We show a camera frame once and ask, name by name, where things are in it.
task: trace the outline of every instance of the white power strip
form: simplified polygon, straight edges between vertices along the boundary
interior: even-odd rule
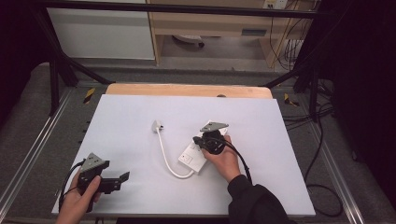
[[[227,128],[219,129],[219,131],[222,135],[224,135],[227,133]],[[203,133],[198,133],[196,136],[202,137],[202,135]],[[206,159],[204,154],[202,154],[201,148],[196,145],[194,141],[190,142],[183,153],[181,153],[178,160],[182,164],[190,167],[196,173],[199,173],[206,163]]]

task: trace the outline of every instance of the metal bar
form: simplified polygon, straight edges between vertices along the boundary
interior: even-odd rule
[[[73,90],[73,88],[67,88],[66,91],[64,91],[58,110],[52,117],[49,117],[47,119],[46,124],[44,125],[35,142],[33,143],[32,147],[30,148],[25,159],[21,163],[17,173],[9,182],[6,190],[0,197],[0,223],[3,222],[3,219],[6,217],[6,214],[12,203],[14,202],[15,198],[17,197],[24,181],[26,180],[33,166],[35,165],[35,161],[40,155],[40,152],[43,149],[44,145],[47,143],[47,140],[49,139],[53,128],[55,127],[62,113],[64,112],[64,109]]]
[[[297,97],[299,98],[300,105],[302,106],[305,114],[308,114],[309,108],[308,108],[308,100],[306,99],[306,96],[297,94]],[[318,124],[314,122],[309,122],[309,124],[311,130],[314,133],[315,139],[317,140],[317,142],[319,142],[321,133]],[[359,207],[356,205],[352,193],[350,192],[349,187],[347,186],[347,182],[345,181],[343,175],[341,174],[341,171],[338,168],[338,165],[335,162],[332,153],[324,138],[323,138],[320,154],[329,172],[329,176],[332,179],[332,183],[334,184],[335,190],[337,191],[338,196],[341,198],[341,201],[343,202],[344,211],[346,212],[346,216],[348,217],[349,222],[352,224],[364,224],[361,211],[359,210]]]
[[[112,10],[112,11],[173,12],[173,13],[195,13],[195,14],[235,15],[235,16],[275,17],[275,18],[303,18],[303,19],[329,18],[334,16],[334,14],[327,12],[261,9],[261,8],[247,8],[247,7],[204,7],[204,6],[181,6],[181,5],[163,5],[163,4],[136,4],[136,3],[57,1],[57,0],[35,0],[34,3],[39,4],[42,7]]]

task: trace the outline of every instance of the table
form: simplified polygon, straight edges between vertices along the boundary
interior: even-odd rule
[[[250,93],[256,98],[248,98]],[[228,97],[208,97],[218,94]],[[230,124],[229,134],[244,156],[254,184],[271,190],[289,216],[313,216],[315,211],[277,102],[271,98],[271,92],[257,87],[110,85],[97,106],[74,163],[93,152],[110,161],[103,177],[117,177],[127,171],[131,175],[120,191],[102,195],[92,215],[227,216],[231,201],[227,182],[213,164],[207,163],[189,179],[175,178],[166,169],[158,136],[150,128],[155,119],[162,121],[168,162],[177,173],[186,174],[189,170],[177,158],[205,122],[212,119]],[[52,212],[57,213],[56,204]]]

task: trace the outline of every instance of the person's right hand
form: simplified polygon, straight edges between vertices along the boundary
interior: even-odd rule
[[[230,135],[224,135],[226,141],[231,143]],[[219,173],[230,183],[235,177],[241,175],[238,165],[238,156],[229,147],[225,147],[219,155],[210,154],[204,148],[202,149],[204,157],[215,164]]]

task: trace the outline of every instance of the white plug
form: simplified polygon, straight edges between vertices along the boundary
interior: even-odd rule
[[[163,126],[161,125],[159,120],[154,120],[154,122],[151,125],[151,130],[154,131],[155,133],[157,132],[157,130],[162,130]]]

